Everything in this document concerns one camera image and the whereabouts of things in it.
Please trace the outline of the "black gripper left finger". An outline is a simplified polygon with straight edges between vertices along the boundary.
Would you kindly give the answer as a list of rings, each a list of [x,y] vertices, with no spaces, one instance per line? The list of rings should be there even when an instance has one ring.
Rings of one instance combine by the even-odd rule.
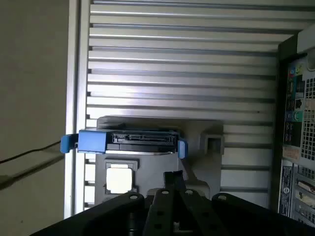
[[[127,192],[35,233],[36,236],[172,236],[175,172],[144,197]]]

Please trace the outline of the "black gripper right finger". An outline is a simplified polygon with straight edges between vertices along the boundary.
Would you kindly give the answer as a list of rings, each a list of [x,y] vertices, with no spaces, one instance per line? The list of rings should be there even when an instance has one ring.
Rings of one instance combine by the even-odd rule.
[[[183,172],[174,172],[174,187],[186,200],[176,209],[177,236],[313,236],[314,228],[230,194],[211,200],[187,189]]]

